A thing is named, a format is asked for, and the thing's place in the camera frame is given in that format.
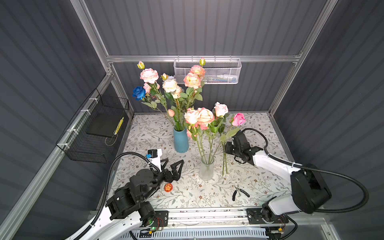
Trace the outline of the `peach peony flower stem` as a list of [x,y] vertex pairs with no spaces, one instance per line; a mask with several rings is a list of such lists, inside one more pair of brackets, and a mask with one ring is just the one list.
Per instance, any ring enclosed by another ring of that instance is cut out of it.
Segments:
[[183,110],[187,111],[189,108],[193,108],[195,101],[202,101],[202,90],[204,86],[204,77],[206,75],[206,70],[204,66],[206,65],[206,59],[204,57],[200,58],[199,63],[190,68],[188,74],[184,78],[184,84],[186,91],[184,92],[182,98],[183,100]]

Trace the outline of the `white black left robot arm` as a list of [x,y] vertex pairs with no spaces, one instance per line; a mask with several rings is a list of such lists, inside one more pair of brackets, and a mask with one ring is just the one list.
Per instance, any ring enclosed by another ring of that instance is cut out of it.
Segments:
[[162,183],[172,183],[181,177],[184,160],[166,169],[168,159],[160,161],[162,171],[154,174],[150,169],[139,170],[129,182],[106,200],[99,216],[95,216],[69,240],[116,240],[139,227],[165,227],[164,215],[157,213],[148,199],[161,189]]

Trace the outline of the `blue artificial rose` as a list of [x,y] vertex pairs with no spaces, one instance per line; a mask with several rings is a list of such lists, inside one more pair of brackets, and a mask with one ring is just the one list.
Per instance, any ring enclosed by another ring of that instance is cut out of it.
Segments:
[[136,87],[133,90],[133,97],[152,110],[158,111],[164,116],[167,115],[168,105],[166,98],[156,87],[151,87],[148,93],[144,87]]

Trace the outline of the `pink tulip flower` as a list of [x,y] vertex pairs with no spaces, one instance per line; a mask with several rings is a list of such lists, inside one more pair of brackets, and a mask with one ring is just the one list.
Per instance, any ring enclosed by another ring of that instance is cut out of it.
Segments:
[[182,131],[182,124],[180,123],[177,113],[172,109],[168,109],[168,115],[174,121],[175,131],[178,131],[178,132]]

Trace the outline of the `large pink cream rose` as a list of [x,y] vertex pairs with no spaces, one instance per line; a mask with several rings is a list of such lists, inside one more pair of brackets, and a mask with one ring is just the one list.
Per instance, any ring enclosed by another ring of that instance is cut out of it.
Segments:
[[[184,114],[185,127],[187,135],[197,143],[202,162],[206,165],[213,163],[213,139],[212,122],[215,116],[212,111],[206,108],[189,108]],[[206,151],[204,147],[204,136],[208,137],[209,149]]]

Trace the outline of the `teal ceramic vase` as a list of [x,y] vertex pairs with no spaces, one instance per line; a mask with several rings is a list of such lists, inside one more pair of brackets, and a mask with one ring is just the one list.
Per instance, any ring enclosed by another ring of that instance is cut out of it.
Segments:
[[176,152],[185,153],[189,149],[189,139],[187,136],[187,129],[184,128],[182,131],[174,129],[174,147]]

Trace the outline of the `large pink peony flower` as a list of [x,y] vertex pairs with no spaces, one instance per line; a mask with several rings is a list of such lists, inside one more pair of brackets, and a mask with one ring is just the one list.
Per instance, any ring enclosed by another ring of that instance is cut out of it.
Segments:
[[[161,94],[164,95],[166,98],[165,91],[163,90],[163,80],[159,75],[158,71],[152,68],[146,68],[145,64],[142,61],[140,61],[137,64],[137,67],[139,68],[139,70],[141,70],[140,79],[144,82],[144,84],[140,87],[144,87],[147,93],[149,92],[151,87],[153,88],[156,87],[158,90],[160,90]],[[169,109],[172,106],[171,105],[172,102],[167,98],[166,98],[166,101]],[[169,120],[174,127],[174,121],[168,115],[168,110],[167,110],[166,119]]]

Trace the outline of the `pale pink rose stem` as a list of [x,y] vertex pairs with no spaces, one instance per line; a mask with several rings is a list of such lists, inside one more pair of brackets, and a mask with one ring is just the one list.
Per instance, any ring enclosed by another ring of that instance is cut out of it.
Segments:
[[214,121],[209,124],[208,128],[208,138],[209,138],[209,158],[208,164],[212,164],[214,162],[214,158],[216,157],[216,153],[220,147],[220,137],[224,133],[226,127],[226,119],[228,116],[228,106],[225,104],[220,104],[219,102],[215,103],[213,113],[214,113]]

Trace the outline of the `magenta pink rose stem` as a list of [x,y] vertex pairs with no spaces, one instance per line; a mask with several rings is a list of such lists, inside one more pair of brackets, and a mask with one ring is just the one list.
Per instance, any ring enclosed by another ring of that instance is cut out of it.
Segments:
[[240,130],[240,126],[246,122],[245,116],[242,113],[237,113],[227,121],[228,116],[229,114],[224,115],[223,122],[219,127],[219,140],[223,151],[222,176],[228,174],[228,158],[226,153],[227,140],[233,137]]

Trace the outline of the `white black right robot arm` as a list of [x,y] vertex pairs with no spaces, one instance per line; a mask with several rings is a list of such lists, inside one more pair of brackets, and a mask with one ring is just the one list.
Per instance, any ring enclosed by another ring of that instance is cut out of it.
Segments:
[[225,145],[225,153],[233,155],[236,162],[265,169],[291,183],[289,195],[273,197],[262,205],[261,214],[266,222],[288,213],[312,214],[331,199],[331,191],[320,172],[278,158],[267,147],[268,142],[264,148],[251,147],[244,131],[238,131]]

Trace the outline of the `clear ribbed glass vase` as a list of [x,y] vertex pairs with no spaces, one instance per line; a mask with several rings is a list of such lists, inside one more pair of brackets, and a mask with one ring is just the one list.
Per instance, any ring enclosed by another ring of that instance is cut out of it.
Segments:
[[209,181],[214,176],[214,162],[215,158],[205,155],[202,158],[202,163],[200,166],[200,178],[204,181]]

